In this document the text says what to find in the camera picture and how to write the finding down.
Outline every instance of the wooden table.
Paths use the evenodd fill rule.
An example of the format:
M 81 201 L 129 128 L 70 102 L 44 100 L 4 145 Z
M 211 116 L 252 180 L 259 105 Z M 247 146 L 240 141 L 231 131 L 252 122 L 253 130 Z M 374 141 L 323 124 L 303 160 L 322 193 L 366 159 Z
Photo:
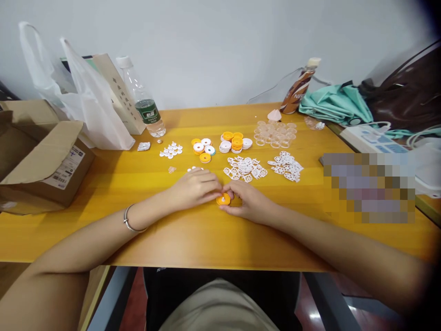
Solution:
M 158 145 L 147 131 L 136 137 L 130 151 L 95 150 L 97 155 L 73 204 L 64 211 L 41 215 L 0 215 L 0 261 L 31 262 L 75 230 L 133 202 L 166 189 L 191 166 L 201 166 L 192 152 L 193 138 L 210 138 L 218 149 L 224 131 L 239 131 L 252 138 L 257 121 L 278 104 L 255 104 L 162 112 L 167 134 Z M 297 124 L 297 139 L 288 151 L 305 168 L 301 181 L 292 183 L 269 170 L 265 178 L 251 183 L 277 203 L 306 215 L 333 222 L 422 259 L 435 259 L 440 230 L 421 212 L 412 224 L 358 224 L 350 218 L 331 219 L 323 212 L 323 153 L 352 153 L 328 128 L 311 131 L 300 114 L 283 115 L 283 121 Z M 152 143 L 149 151 L 138 152 L 139 142 Z M 172 160 L 159 152 L 172 141 L 181 144 L 183 154 Z M 269 145 L 243 151 L 241 156 L 266 163 L 280 149 Z M 209 164 L 224 183 L 222 172 L 232 153 L 217 152 Z M 169 174 L 168 168 L 177 170 Z M 229 216 L 216 202 L 173 214 L 119 250 L 109 264 L 185 268 L 232 268 L 296 271 L 328 271 L 332 268 L 311 251 L 271 228 Z

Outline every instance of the bottle cap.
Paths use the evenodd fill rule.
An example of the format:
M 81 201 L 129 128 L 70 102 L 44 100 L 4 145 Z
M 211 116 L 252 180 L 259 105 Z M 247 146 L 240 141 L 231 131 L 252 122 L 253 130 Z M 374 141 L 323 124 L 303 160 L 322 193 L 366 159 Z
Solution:
M 130 60 L 130 57 L 128 56 L 117 57 L 116 63 L 119 65 L 121 69 L 133 67 L 132 60 Z
M 319 57 L 311 57 L 308 60 L 308 64 L 306 65 L 307 67 L 318 67 L 318 65 L 320 64 L 320 61 L 322 59 Z

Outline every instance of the floor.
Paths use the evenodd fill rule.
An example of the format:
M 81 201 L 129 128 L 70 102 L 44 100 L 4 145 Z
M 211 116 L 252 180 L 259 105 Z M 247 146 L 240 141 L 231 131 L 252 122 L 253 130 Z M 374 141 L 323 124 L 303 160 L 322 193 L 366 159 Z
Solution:
M 343 294 L 370 297 L 368 293 L 360 289 L 345 276 L 334 273 L 333 278 Z M 138 268 L 119 331 L 144 331 L 146 323 L 146 305 L 147 296 L 144 288 L 142 269 Z M 354 314 L 362 330 L 387 331 L 395 329 L 395 325 L 392 322 L 370 314 L 364 310 L 351 308 L 351 311 Z M 314 300 L 312 299 L 308 284 L 306 283 L 306 280 L 303 276 L 300 288 L 300 301 L 295 311 L 295 314 L 302 323 L 303 330 L 325 330 L 322 319 L 320 318 L 320 314 L 317 310 Z

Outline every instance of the cardboard box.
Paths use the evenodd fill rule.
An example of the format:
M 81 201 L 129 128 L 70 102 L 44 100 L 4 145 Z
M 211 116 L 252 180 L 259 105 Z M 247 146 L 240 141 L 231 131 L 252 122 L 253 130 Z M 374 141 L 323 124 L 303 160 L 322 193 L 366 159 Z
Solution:
M 59 121 L 45 100 L 0 105 L 0 211 L 68 207 L 95 157 L 78 139 L 83 122 Z

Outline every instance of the silver bracelet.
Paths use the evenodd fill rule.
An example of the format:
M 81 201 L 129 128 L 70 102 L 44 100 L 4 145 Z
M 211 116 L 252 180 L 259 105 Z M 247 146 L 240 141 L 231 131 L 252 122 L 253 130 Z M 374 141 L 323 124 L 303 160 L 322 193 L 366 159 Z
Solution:
M 124 212 L 124 223 L 125 223 L 125 225 L 127 225 L 127 227 L 129 228 L 130 231 L 133 231 L 133 232 L 136 232 L 136 233 L 144 232 L 145 230 L 147 230 L 147 228 L 145 228 L 144 230 L 135 230 L 129 224 L 129 219 L 127 218 L 127 212 L 129 211 L 130 207 L 132 207 L 133 205 L 128 206 L 127 209 L 125 210 L 125 212 Z

